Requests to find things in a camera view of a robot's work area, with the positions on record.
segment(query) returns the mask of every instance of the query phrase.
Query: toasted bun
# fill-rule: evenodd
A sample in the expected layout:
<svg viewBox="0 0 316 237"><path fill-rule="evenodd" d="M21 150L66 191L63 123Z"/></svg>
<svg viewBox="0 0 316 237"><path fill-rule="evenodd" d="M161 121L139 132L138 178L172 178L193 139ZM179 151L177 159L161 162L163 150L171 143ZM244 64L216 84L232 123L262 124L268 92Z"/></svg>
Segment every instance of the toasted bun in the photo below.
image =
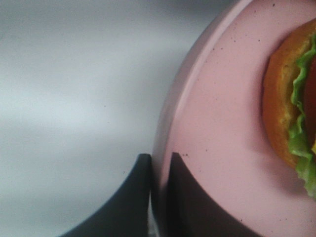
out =
<svg viewBox="0 0 316 237"><path fill-rule="evenodd" d="M295 29L270 57L263 86L263 122L268 140L279 157L293 168L298 157L288 149L288 131L299 115L291 103L293 81L299 74L296 60L311 48L316 19Z"/></svg>

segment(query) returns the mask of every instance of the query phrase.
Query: white surface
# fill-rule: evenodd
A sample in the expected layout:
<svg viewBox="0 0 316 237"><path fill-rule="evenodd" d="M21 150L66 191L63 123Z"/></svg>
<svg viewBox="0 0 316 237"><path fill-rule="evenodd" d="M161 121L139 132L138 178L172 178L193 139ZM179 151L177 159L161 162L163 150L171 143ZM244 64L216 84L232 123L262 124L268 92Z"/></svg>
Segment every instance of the white surface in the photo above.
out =
<svg viewBox="0 0 316 237"><path fill-rule="evenodd" d="M0 1L0 236L57 236L108 200L230 2Z"/></svg>

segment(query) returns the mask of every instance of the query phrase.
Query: green lettuce leaf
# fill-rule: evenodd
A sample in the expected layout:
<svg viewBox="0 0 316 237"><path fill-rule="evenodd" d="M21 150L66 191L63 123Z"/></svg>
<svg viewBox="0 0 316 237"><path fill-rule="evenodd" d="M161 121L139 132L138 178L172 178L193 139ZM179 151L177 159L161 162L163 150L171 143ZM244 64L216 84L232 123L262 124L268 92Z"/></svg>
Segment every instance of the green lettuce leaf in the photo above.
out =
<svg viewBox="0 0 316 237"><path fill-rule="evenodd" d="M313 159L313 151L307 139L303 106L305 81L312 59L316 55L316 35L312 36L311 41L312 48L297 60L300 73L293 82L291 102L298 107L301 114L298 116L296 123L289 130L288 146L292 154L300 157L296 166L296 172L298 176L305 181L304 187L308 195L316 199L316 163Z"/></svg>

